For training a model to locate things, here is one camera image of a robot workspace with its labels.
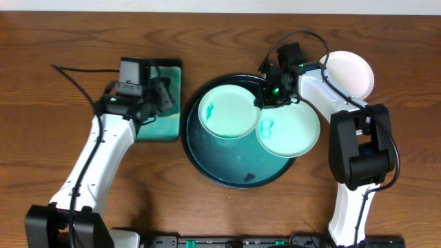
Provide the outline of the white plate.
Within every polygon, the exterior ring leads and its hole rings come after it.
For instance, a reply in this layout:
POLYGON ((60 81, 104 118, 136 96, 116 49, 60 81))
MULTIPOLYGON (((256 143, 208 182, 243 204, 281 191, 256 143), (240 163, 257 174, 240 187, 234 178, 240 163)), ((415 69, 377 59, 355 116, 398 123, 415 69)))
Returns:
POLYGON ((374 87, 374 74, 370 65, 359 55, 348 51, 334 51, 326 64, 328 81, 337 83, 339 91, 346 91, 364 100, 374 87))

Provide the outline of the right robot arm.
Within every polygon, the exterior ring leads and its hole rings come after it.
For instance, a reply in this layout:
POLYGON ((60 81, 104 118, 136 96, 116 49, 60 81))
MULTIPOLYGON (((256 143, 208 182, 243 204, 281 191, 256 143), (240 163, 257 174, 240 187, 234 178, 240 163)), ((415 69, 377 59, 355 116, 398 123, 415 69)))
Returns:
POLYGON ((329 123, 328 161, 338 182, 336 206, 327 226, 332 247, 364 247, 365 224, 373 195, 386 189, 385 177, 400 171, 388 109, 351 94, 351 77, 336 74, 323 62, 268 62, 259 67, 263 110, 258 140, 270 153, 297 157, 316 142, 317 114, 329 123))

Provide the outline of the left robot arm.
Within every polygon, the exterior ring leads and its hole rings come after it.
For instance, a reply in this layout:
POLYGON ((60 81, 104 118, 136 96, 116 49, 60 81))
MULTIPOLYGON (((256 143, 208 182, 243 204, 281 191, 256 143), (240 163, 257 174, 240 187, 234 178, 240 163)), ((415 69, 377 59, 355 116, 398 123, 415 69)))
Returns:
POLYGON ((74 169, 49 205, 32 205, 25 217, 29 248, 144 247, 137 231, 108 230, 103 221, 108 192, 139 129, 156 120, 143 118, 144 105, 180 111, 181 80, 153 78, 141 85, 110 83, 93 104, 92 128, 74 169))

